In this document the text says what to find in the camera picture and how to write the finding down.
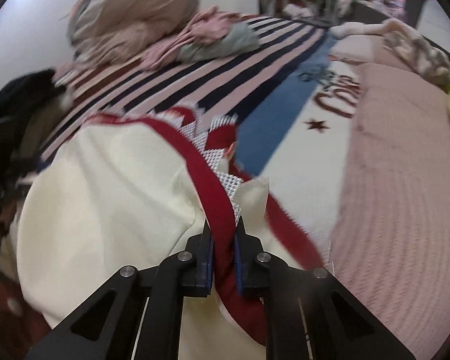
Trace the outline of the patterned crumpled cloth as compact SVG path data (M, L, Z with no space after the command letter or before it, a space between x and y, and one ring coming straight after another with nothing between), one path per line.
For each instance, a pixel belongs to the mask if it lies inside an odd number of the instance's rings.
M409 37L394 31L385 34L384 44L427 82L443 89L450 88L448 56L442 50L433 47L424 37Z

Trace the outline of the striped pink bed blanket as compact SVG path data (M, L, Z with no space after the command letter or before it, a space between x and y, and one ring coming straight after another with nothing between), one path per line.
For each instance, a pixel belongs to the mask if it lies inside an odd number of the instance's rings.
M323 257L337 222L350 128L361 88L351 67L332 59L324 28L254 17L255 51L156 72L138 58L109 67L73 69L61 82L74 105L43 144L49 163L88 118L125 116L194 104L208 127L217 116L237 124L236 160L247 174L267 178L280 205L305 230Z

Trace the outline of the pink grey rolled duvet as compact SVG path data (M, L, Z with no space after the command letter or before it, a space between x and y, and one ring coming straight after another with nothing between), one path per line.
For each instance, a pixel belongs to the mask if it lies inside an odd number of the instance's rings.
M74 61L86 67L124 63L184 28L199 4L200 0L79 0L66 33Z

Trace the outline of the pink ribbed pillow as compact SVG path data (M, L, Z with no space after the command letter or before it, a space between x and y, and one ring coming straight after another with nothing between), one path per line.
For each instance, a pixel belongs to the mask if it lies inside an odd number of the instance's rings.
M450 336L447 96L399 67L356 71L362 93L330 261L417 359L431 359Z

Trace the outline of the grey garment under pink pile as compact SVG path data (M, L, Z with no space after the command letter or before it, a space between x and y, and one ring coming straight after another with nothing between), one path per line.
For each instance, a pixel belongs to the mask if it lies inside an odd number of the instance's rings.
M244 22L232 25L228 35L208 46L190 44L183 46L178 53L177 61L195 63L212 59L224 59L255 51L260 47L257 33Z

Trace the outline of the white plush toy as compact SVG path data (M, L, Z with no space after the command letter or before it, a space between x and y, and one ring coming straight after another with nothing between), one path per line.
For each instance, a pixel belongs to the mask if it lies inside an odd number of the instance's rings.
M364 24L361 22L346 22L330 28L331 35L336 39L343 39L351 35L384 35L399 30L403 22L390 18L379 24Z

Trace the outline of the white bed headboard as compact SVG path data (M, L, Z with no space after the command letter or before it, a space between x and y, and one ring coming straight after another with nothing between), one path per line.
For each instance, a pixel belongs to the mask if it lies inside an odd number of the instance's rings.
M426 0L422 5L416 29L450 59L450 18L437 0Z

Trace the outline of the cream sailor collar dress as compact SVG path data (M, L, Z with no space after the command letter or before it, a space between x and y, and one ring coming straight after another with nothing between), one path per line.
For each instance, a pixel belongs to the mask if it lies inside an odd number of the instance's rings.
M178 355L263 359L263 306L236 287L236 224L291 267L323 261L267 180L236 166L235 148L236 118L216 116L204 126L193 106L92 116L26 196L17 230L26 301L55 327L119 268L154 267L209 224L214 289L185 301Z

